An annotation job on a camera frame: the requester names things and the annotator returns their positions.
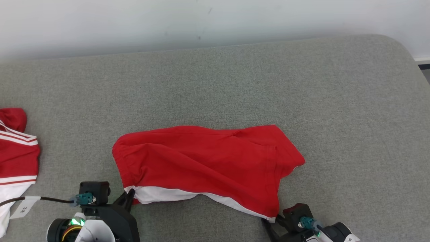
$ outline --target white label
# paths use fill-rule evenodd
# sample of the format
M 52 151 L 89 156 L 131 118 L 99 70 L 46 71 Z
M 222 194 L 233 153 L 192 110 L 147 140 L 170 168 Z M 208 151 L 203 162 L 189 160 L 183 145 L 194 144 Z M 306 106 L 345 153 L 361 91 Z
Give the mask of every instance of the white label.
M 15 213 L 10 216 L 10 219 L 24 217 L 28 214 L 31 207 L 40 200 L 40 197 L 25 197 L 25 199 L 21 202 L 18 208 L 15 210 Z
M 344 242 L 357 242 L 357 241 L 360 241 L 360 239 L 357 238 L 357 236 L 350 234 L 347 236 Z

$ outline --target white stripe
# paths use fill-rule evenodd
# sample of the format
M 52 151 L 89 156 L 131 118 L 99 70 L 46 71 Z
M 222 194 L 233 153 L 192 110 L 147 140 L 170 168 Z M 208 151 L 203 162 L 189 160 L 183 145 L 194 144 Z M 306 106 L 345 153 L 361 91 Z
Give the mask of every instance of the white stripe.
M 23 140 L 19 140 L 19 139 L 15 139 L 9 136 L 4 136 L 0 134 L 0 140 L 9 140 L 18 144 L 23 144 L 23 145 L 27 145 L 27 146 L 35 146 L 37 145 L 37 140 L 31 141 L 31 142 L 27 142 L 27 141 L 23 141 Z
M 191 199 L 197 196 L 198 194 L 203 194 L 205 196 L 208 196 L 210 199 L 214 201 L 217 201 L 221 204 L 229 206 L 230 208 L 234 208 L 246 214 L 267 219 L 271 223 L 274 223 L 276 218 L 276 217 L 267 217 L 265 215 L 251 211 L 243 207 L 242 205 L 240 205 L 232 198 L 219 196 L 209 192 L 202 192 L 202 193 L 186 192 L 180 189 L 168 189 L 168 188 L 163 188 L 159 186 L 128 186 L 124 188 L 124 190 L 126 192 L 129 192 L 130 189 L 132 188 L 135 190 L 135 198 L 138 199 L 139 202 L 142 204 L 148 204 L 152 202 L 169 202 L 169 201 L 186 200 L 186 199 Z
M 0 131 L 0 133 L 12 135 L 14 137 L 17 137 L 17 138 L 20 138 L 20 139 L 23 139 L 23 140 L 26 140 L 26 141 L 33 140 L 33 139 L 36 138 L 36 136 L 18 132 L 16 130 L 13 130 L 13 129 L 10 129 L 10 128 L 6 127 L 5 125 L 1 125 L 1 126 L 5 127 L 7 132 Z
M 0 183 L 27 181 L 27 180 L 34 180 L 36 178 L 37 176 L 5 177 L 5 178 L 0 178 Z

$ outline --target teal connector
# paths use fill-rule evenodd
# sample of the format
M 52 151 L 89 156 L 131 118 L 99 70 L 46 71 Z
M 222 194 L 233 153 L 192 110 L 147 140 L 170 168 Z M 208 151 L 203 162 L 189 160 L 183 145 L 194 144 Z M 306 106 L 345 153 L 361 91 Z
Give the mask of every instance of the teal connector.
M 74 197 L 70 198 L 71 201 L 73 201 L 73 203 L 70 203 L 71 207 L 76 207 L 79 205 L 87 205 L 93 202 L 93 196 L 92 193 L 87 192 L 87 193 L 82 193 L 82 194 L 78 194 Z
M 301 217 L 300 223 L 305 229 L 315 230 L 317 232 L 319 232 L 317 225 L 323 227 L 323 224 L 321 222 L 311 217 Z

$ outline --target gray upholstered surface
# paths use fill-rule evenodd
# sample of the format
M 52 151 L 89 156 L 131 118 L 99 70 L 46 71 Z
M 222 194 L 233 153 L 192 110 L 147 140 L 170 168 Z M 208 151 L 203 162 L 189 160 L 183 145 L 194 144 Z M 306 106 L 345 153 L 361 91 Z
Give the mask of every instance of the gray upholstered surface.
M 121 180 L 111 154 L 130 132 L 181 124 L 278 125 L 306 164 L 280 207 L 305 202 L 363 241 L 421 241 L 430 227 L 430 85 L 398 42 L 362 35 L 0 66 L 0 107 L 23 107 L 42 153 L 26 195 L 69 198 Z M 1 241 L 43 241 L 77 209 L 39 202 Z M 268 241 L 259 218 L 207 197 L 136 205 L 142 241 Z

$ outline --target black cable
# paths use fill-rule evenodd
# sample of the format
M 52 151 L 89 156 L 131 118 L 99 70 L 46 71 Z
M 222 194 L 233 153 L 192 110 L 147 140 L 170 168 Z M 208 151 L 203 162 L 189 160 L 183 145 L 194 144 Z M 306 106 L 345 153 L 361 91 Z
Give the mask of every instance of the black cable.
M 21 200 L 24 200 L 24 199 L 25 199 L 25 197 L 19 197 L 19 198 L 9 199 L 9 200 L 6 200 L 4 202 L 0 202 L 0 207 L 3 206 L 3 205 L 5 205 L 5 204 L 7 204 L 7 203 L 21 201 Z M 72 200 L 61 200 L 61 199 L 55 199 L 55 198 L 49 198 L 49 197 L 40 197 L 40 199 L 41 200 L 45 200 L 45 201 L 52 201 L 52 202 L 73 203 Z

